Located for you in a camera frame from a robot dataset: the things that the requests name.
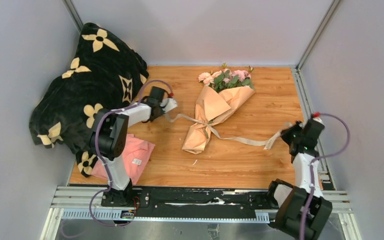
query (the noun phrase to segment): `black pillow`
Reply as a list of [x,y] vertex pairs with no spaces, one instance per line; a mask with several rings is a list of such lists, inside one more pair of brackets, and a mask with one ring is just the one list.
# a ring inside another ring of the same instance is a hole
[[88,139],[95,113],[128,106],[148,77],[147,63],[139,54],[110,31],[86,23],[70,70],[51,82],[31,114],[34,144],[66,144],[81,163],[79,170],[89,176],[97,160]]

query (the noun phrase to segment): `metal frame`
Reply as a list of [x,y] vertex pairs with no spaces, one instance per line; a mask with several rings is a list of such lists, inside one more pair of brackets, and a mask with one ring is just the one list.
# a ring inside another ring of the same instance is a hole
[[[75,23],[79,32],[82,29],[83,23],[76,11],[75,6],[73,5],[71,0],[62,0],[64,5],[67,8],[73,22]],[[309,42],[305,52],[299,60],[299,63],[291,67],[291,72],[294,78],[295,87],[299,96],[299,101],[302,109],[302,114],[305,119],[308,119],[310,114],[313,112],[313,108],[311,105],[311,101],[308,97],[307,88],[305,85],[305,80],[302,76],[301,69],[306,63],[308,57],[310,56],[312,50],[317,44],[320,36],[323,34],[323,31],[326,29],[327,24],[338,8],[341,0],[332,0],[332,3],[329,6],[323,20],[318,26],[316,32],[314,33],[311,41]],[[320,152],[321,155],[324,155],[324,151],[322,148],[322,143],[319,142],[316,149]],[[331,188],[332,190],[324,190],[323,194],[325,198],[332,202],[333,204],[333,213],[337,213],[339,216],[339,220],[341,222],[342,230],[344,232],[344,236],[346,240],[361,240],[361,235],[359,229],[356,224],[356,220],[351,209],[351,205],[345,191],[337,191],[334,178],[332,173],[329,171],[328,161],[322,159],[321,164],[318,168],[318,173],[320,175],[322,185],[324,189]],[[96,187],[96,186],[58,186],[52,200],[52,204],[50,206],[48,216],[46,218],[45,225],[42,230],[41,240],[53,240],[55,239],[60,221],[62,218],[67,216],[71,216],[71,218],[76,219],[84,219],[85,211],[89,207],[89,202],[92,196],[99,190],[104,189],[104,187]],[[256,189],[237,189],[239,192],[252,192],[258,191]],[[234,192],[225,192],[224,194],[234,194]],[[99,195],[94,200],[94,211],[96,213],[103,212],[101,215],[101,219],[106,219],[109,216],[105,213],[116,214],[118,212],[125,210],[131,210],[129,207],[102,207],[101,206],[102,194]],[[264,210],[256,210],[255,215],[256,218],[253,219],[216,219],[216,218],[199,218],[199,219],[186,219],[186,218],[161,218],[161,217],[136,217],[134,221],[165,221],[165,222],[249,222],[249,223],[259,223],[264,222],[267,219],[265,218],[268,214],[274,214],[277,210],[273,209],[264,209]]]

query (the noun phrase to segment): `wooden floor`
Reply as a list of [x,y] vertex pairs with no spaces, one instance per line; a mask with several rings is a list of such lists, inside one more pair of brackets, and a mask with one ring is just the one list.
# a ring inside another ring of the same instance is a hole
[[[164,80],[173,87],[174,98],[179,103],[174,111],[193,117],[195,100],[202,89],[198,75],[220,69],[210,66],[150,66],[148,70],[149,79]],[[263,141],[284,123],[303,120],[290,68],[256,67],[252,81],[256,94],[226,122],[215,127],[222,137]],[[280,138],[271,150],[264,150],[264,147],[220,140],[213,135],[205,151],[195,155],[181,150],[190,125],[192,122],[183,118],[169,123],[160,117],[152,123],[138,123],[128,129],[129,133],[156,145],[138,185],[265,189],[275,179],[295,183],[288,146]],[[97,177],[83,177],[77,167],[74,167],[69,182],[107,183]]]

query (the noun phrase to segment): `beige flower pattern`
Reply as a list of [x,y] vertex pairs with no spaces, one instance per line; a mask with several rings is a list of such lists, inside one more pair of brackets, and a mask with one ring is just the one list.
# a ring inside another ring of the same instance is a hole
[[86,126],[88,128],[92,128],[94,126],[94,122],[95,122],[95,114],[98,113],[98,111],[100,109],[102,109],[103,106],[100,104],[100,103],[97,103],[95,104],[95,107],[93,107],[92,105],[86,105],[84,106],[83,108],[83,112],[86,116],[88,116],[89,118],[86,120]]
[[109,40],[107,36],[108,33],[104,29],[98,29],[96,34],[82,35],[84,40],[93,41],[92,47],[94,53],[101,50],[104,44],[117,52],[120,52],[119,48]]
[[48,135],[41,135],[38,134],[37,137],[40,138],[42,141],[43,145],[51,145],[52,148],[55,147],[55,142],[57,140],[63,141],[63,138],[60,136],[61,133],[61,122],[59,121],[57,124],[49,128],[48,130]]
[[70,78],[73,73],[82,73],[82,72],[92,72],[88,67],[86,66],[79,66],[80,65],[80,58],[76,57],[71,61],[70,70],[66,71],[64,74],[62,74],[62,78]]
[[89,157],[89,153],[87,151],[84,151],[83,154],[81,155],[81,162],[77,164],[78,170],[80,172],[82,172],[83,170],[84,173],[86,173],[87,175],[90,175],[93,169],[91,165],[94,162],[95,157],[96,157],[95,154],[92,154],[92,156]]
[[118,77],[121,80],[121,85],[123,86],[123,99],[122,101],[128,101],[129,103],[132,101],[132,79],[124,78],[120,75]]

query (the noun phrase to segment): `gray floor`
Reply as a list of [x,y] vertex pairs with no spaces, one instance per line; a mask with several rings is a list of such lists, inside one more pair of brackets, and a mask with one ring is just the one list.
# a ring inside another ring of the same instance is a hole
[[[256,223],[132,222],[125,227],[105,227],[92,220],[65,220],[65,235],[84,232],[79,240],[293,240],[292,237]],[[67,239],[61,234],[56,240]],[[345,240],[337,214],[331,214],[320,240]]]

